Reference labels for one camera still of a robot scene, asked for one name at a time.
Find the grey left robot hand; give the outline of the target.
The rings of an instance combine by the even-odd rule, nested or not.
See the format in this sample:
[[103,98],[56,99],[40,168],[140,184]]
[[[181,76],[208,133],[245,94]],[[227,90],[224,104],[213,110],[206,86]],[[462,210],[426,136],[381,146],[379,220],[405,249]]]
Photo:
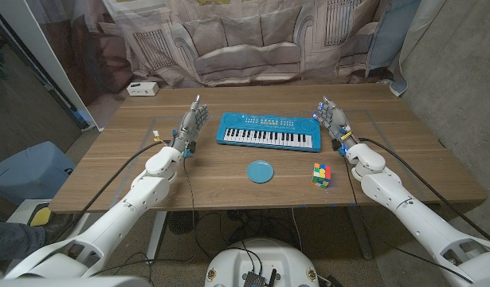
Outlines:
[[208,118],[208,107],[206,104],[200,105],[200,96],[197,95],[190,105],[190,108],[181,119],[170,146],[181,153],[185,150],[193,152],[198,134]]

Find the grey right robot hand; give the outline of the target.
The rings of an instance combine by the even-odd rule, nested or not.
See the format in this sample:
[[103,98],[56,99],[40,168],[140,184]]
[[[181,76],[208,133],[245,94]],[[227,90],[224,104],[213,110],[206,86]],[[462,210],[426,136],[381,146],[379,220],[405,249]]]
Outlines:
[[332,149],[340,155],[346,155],[352,146],[359,143],[343,110],[326,96],[319,102],[317,112],[312,117],[327,129]]

